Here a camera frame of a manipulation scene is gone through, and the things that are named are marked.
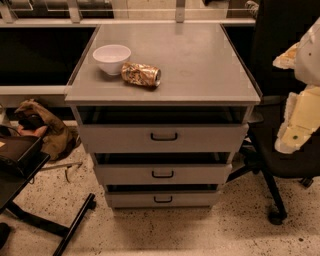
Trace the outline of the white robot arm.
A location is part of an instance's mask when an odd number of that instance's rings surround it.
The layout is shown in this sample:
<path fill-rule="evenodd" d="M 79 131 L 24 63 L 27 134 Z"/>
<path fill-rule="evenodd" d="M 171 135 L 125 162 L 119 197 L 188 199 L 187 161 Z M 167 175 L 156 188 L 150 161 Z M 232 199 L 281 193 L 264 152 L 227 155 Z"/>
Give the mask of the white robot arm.
<path fill-rule="evenodd" d="M 289 93 L 274 144 L 278 152 L 292 154 L 320 127 L 320 18 L 273 65 L 293 69 L 295 78 L 306 85 L 299 94 Z"/>

